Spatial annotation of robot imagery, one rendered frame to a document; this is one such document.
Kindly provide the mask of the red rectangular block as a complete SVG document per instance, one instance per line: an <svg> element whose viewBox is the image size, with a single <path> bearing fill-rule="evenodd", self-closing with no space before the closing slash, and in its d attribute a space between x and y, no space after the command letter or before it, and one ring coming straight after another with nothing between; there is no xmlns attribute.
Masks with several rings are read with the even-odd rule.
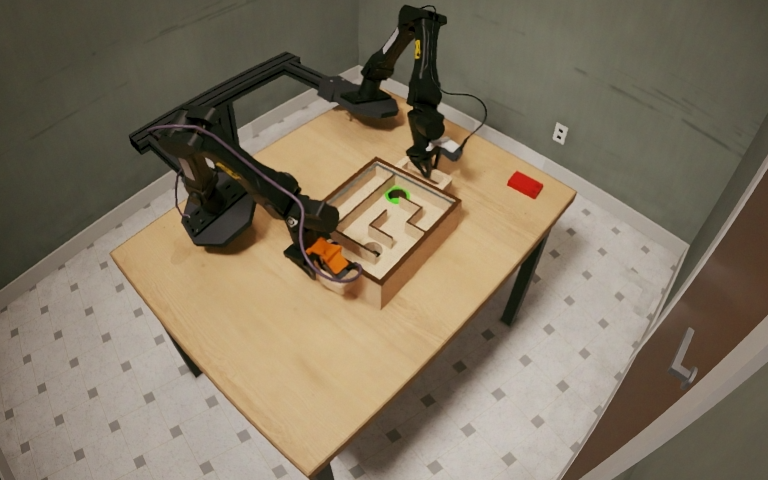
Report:
<svg viewBox="0 0 768 480"><path fill-rule="evenodd" d="M517 170L507 183L507 186L525 194L534 200L542 190L543 185L544 184L528 177L527 175Z"/></svg>

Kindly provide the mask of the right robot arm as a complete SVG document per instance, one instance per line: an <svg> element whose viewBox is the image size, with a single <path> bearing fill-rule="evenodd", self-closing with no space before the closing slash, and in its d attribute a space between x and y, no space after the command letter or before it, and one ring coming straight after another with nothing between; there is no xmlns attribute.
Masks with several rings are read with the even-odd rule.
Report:
<svg viewBox="0 0 768 480"><path fill-rule="evenodd" d="M301 201L305 215L303 229L334 232L339 224L338 209L325 201L301 194L302 189L293 175L277 172L252 157L217 123L220 116L221 113L212 107L182 105L169 125L197 125L203 129L204 125L211 123L204 128L208 135L197 129L166 128L158 140L165 152L177 157L190 202L199 206L184 220L191 235L197 237L246 194L274 219L285 221L288 230L299 231L299 204L267 178ZM205 158L233 177L219 190L215 187L219 181L217 171L208 166Z"/></svg>

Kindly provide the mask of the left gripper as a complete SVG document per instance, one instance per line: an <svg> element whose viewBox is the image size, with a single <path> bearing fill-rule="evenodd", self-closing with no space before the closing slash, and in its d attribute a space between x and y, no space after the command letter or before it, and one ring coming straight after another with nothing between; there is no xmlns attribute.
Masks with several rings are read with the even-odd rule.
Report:
<svg viewBox="0 0 768 480"><path fill-rule="evenodd" d="M459 145L453 142L450 137L439 138L438 140L430 140L420 132L411 131L413 144L408 148L406 156L409 156L409 160L419 169L425 178L429 178L431 167L437 169L438 162L441 157L441 149L445 147L450 152L454 152L459 148ZM439 146L439 148L437 147ZM434 166L432 165L432 157L436 155ZM419 157L419 158L418 158ZM426 172L423 170L419 162L422 162L426 166Z"/></svg>

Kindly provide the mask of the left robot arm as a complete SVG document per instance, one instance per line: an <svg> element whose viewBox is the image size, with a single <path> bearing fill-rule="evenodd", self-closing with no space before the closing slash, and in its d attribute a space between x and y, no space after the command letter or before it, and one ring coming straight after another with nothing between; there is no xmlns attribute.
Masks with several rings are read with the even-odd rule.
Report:
<svg viewBox="0 0 768 480"><path fill-rule="evenodd" d="M391 77L397 59L415 38L415 62L406 101L406 104L413 107L407 113L409 126L413 132L420 132L430 140L438 140L443 136L445 126L444 115L437 110L442 93L434 83L439 87L441 85L436 64L437 39L440 26L447 24L447 17L436 13L436 22L431 22L434 12L418 9L409 5L402 6L395 31L361 70L363 80L360 89L341 93L340 97L353 105L391 99L390 94L379 89L381 82Z"/></svg>

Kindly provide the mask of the wooden maze board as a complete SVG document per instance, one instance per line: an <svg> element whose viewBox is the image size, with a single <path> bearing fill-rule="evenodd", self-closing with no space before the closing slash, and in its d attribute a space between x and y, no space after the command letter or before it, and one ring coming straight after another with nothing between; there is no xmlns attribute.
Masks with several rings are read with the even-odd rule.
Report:
<svg viewBox="0 0 768 480"><path fill-rule="evenodd" d="M374 157L323 199L340 215L326 242L342 246L349 265L357 262L363 270L350 283L331 282L317 273L316 280L339 295L350 291L380 311L460 218L463 200L447 192L452 177L431 167L429 178L439 183L434 185L407 169L422 174L409 156L396 165Z"/></svg>

